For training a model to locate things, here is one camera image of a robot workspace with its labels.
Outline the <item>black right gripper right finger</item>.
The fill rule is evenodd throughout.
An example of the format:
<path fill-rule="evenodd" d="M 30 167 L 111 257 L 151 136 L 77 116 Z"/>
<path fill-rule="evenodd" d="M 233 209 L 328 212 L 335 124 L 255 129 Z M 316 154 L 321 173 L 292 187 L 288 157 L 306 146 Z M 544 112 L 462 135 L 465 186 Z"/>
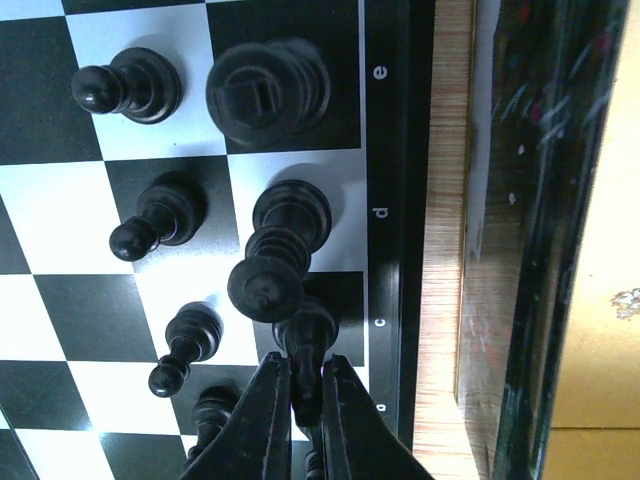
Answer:
<path fill-rule="evenodd" d="M 380 416 L 348 359 L 334 354 L 322 379 L 322 437 L 328 479 L 430 479 Z"/>

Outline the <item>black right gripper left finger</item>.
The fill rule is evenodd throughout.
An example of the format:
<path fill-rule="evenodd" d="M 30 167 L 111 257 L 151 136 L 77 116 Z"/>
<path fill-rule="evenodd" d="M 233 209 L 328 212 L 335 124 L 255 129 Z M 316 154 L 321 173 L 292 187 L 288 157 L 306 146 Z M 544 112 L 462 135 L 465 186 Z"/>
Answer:
<path fill-rule="evenodd" d="M 288 479 L 291 475 L 291 363 L 267 354 L 222 431 L 183 479 Z"/>

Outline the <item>black piece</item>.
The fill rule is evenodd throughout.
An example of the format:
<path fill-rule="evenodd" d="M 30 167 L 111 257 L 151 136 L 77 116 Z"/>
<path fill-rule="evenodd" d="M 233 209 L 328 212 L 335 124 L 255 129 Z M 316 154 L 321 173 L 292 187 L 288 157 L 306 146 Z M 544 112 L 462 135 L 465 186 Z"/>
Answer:
<path fill-rule="evenodd" d="M 273 338 L 291 361 L 291 403 L 295 423 L 311 441 L 306 477 L 325 477 L 322 440 L 322 368 L 335 343 L 339 324 L 322 302 L 307 296 L 289 319 L 272 326 Z"/>

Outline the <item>black queen on board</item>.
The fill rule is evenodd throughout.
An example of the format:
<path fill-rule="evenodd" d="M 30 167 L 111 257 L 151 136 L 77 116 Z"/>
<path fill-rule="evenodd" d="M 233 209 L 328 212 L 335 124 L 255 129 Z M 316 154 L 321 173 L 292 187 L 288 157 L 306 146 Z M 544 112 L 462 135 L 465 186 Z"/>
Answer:
<path fill-rule="evenodd" d="M 332 212 L 326 196 L 303 180 L 283 180 L 257 199 L 245 258 L 231 270 L 227 293 L 244 316 L 261 323 L 291 317 L 304 297 L 312 254 L 327 241 Z"/>

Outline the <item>black white chess board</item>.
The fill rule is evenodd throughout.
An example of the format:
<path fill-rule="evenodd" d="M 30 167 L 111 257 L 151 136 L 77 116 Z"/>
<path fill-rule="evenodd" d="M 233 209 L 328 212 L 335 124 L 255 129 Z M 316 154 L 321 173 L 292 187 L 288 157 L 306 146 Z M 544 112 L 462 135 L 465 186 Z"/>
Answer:
<path fill-rule="evenodd" d="M 390 429 L 413 442 L 429 1 L 1 5 L 1 475 L 176 479 L 192 408 L 276 347 L 229 300 L 272 184 L 326 197 L 305 292 Z M 303 39 L 301 113 L 268 145 L 212 121 L 209 72 Z"/>

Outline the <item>black king on board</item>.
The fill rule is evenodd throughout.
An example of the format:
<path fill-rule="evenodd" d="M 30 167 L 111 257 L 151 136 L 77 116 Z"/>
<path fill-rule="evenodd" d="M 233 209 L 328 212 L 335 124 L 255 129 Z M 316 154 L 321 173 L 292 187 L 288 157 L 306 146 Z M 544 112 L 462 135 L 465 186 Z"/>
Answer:
<path fill-rule="evenodd" d="M 212 121 L 228 139 L 269 146 L 322 120 L 332 96 L 330 69 L 304 38 L 246 42 L 214 61 L 205 94 Z"/>

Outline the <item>black pawn lowest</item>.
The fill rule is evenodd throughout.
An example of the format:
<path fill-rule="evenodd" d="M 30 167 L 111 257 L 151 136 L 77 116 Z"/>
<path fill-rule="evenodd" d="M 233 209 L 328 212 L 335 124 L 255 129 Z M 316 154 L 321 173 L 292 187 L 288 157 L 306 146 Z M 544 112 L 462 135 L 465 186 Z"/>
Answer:
<path fill-rule="evenodd" d="M 191 414 L 197 441 L 187 453 L 187 465 L 193 463 L 223 430 L 238 400 L 233 391 L 223 386 L 213 386 L 201 393 Z"/>

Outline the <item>black pawn lower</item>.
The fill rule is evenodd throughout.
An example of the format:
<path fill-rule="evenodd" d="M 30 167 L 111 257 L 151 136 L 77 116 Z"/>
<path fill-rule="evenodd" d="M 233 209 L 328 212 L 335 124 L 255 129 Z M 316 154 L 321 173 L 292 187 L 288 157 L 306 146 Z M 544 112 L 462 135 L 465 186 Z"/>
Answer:
<path fill-rule="evenodd" d="M 190 375 L 191 364 L 212 358 L 222 336 L 222 321 L 207 304 L 191 302 L 182 306 L 166 326 L 169 353 L 149 374 L 151 393 L 160 398 L 176 395 Z"/>

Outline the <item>black pawn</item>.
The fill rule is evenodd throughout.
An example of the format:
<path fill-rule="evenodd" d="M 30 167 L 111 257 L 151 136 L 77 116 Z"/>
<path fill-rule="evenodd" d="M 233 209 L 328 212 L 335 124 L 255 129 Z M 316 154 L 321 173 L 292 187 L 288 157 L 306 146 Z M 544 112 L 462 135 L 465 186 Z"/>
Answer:
<path fill-rule="evenodd" d="M 72 76 L 71 93 L 91 114 L 121 114 L 134 123 L 152 125 L 177 110 L 182 83 L 163 55 L 133 47 L 118 53 L 108 65 L 79 69 Z"/>
<path fill-rule="evenodd" d="M 110 250 L 119 260 L 135 262 L 160 245 L 183 245 L 201 227 L 207 210 L 198 182 L 184 172 L 165 173 L 140 193 L 135 214 L 112 231 Z"/>
<path fill-rule="evenodd" d="M 191 364 L 212 358 L 222 336 L 222 321 L 207 304 L 191 302 L 182 306 L 166 326 L 169 353 L 149 374 L 151 393 L 160 398 L 176 395 L 190 375 Z"/>

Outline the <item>gold metal tin tray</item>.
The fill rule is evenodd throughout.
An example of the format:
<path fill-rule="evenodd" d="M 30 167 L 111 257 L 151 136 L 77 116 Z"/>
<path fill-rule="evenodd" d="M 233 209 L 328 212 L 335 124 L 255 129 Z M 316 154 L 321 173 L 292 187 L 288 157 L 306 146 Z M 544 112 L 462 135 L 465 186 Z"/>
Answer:
<path fill-rule="evenodd" d="M 628 10 L 475 3 L 455 393 L 482 479 L 543 472 Z"/>

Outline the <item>black pawn middle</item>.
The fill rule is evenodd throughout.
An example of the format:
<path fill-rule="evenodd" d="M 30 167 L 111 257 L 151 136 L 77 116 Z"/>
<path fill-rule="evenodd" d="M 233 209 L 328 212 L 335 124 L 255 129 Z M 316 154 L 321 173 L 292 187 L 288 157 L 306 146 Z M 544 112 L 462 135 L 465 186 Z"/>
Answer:
<path fill-rule="evenodd" d="M 183 245 L 201 227 L 207 210 L 198 182 L 184 172 L 165 173 L 140 193 L 135 214 L 112 231 L 110 250 L 119 260 L 135 262 L 160 245 Z"/>

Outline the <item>black pawn upper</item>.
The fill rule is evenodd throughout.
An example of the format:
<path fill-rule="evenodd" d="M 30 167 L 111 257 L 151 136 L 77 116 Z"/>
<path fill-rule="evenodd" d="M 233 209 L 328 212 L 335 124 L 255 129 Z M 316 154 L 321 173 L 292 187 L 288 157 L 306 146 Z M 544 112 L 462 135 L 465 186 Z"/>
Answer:
<path fill-rule="evenodd" d="M 134 123 L 152 125 L 177 110 L 182 83 L 163 55 L 133 47 L 118 53 L 108 65 L 79 69 L 72 76 L 71 93 L 91 114 L 121 114 Z"/>

